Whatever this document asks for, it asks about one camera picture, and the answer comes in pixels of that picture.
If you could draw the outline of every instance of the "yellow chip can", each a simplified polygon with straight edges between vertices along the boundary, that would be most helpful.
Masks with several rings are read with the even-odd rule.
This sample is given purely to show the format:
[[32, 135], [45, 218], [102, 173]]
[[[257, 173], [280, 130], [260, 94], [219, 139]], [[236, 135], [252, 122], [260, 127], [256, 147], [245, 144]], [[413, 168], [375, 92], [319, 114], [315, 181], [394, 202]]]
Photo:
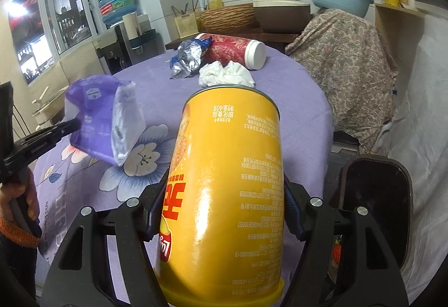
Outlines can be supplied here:
[[165, 192], [156, 274], [176, 307], [269, 307], [281, 296], [279, 112], [218, 85], [185, 104]]

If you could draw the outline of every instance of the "blue flower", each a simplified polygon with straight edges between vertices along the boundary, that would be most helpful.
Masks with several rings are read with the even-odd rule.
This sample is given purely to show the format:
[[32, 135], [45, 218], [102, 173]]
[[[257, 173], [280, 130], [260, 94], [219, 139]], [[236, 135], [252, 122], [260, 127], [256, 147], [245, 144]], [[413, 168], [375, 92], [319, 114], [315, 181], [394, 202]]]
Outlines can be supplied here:
[[158, 183], [168, 169], [175, 138], [167, 139], [168, 126], [161, 124], [147, 128], [121, 167], [110, 167], [102, 175], [99, 189], [112, 191], [124, 202], [139, 197], [147, 185]]

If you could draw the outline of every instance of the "window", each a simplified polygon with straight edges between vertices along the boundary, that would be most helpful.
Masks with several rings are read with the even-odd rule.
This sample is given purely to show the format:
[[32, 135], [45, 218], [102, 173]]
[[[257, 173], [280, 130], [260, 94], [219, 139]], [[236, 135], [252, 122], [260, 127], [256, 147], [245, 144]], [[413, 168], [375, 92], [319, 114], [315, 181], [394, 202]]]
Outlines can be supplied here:
[[28, 84], [104, 29], [96, 0], [9, 0], [14, 48]]

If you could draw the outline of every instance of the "soap dispenser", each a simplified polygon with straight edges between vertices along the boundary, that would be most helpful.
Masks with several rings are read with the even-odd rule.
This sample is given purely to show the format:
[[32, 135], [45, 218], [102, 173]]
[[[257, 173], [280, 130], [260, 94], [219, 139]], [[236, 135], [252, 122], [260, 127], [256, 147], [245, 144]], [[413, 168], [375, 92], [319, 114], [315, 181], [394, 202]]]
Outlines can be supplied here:
[[210, 5], [209, 5], [210, 10], [219, 9], [219, 8], [223, 8], [223, 7], [224, 7], [223, 0], [210, 1]]

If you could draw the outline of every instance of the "orange sleeve cuff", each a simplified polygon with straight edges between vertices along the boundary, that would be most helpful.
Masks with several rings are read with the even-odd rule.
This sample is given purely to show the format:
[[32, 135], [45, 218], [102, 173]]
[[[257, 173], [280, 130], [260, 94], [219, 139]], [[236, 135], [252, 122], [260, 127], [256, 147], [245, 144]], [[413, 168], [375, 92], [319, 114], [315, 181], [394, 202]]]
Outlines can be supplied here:
[[17, 245], [28, 248], [37, 248], [40, 239], [0, 217], [0, 232]]

